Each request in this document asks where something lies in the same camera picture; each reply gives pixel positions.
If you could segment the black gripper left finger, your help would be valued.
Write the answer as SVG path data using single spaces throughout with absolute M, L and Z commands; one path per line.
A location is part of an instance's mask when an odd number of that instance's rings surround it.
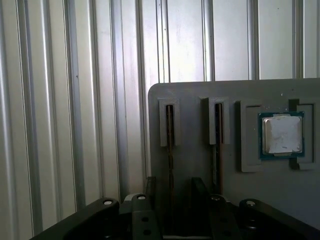
M 154 211 L 156 178 L 148 177 L 144 193 L 123 203 L 103 197 L 61 220 L 35 240 L 161 240 Z

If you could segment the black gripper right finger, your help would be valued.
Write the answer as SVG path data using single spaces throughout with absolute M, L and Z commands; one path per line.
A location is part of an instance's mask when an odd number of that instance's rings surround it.
M 199 177 L 191 179 L 195 226 L 213 240 L 308 240 L 310 226 L 260 201 L 249 198 L 238 206 L 211 194 Z

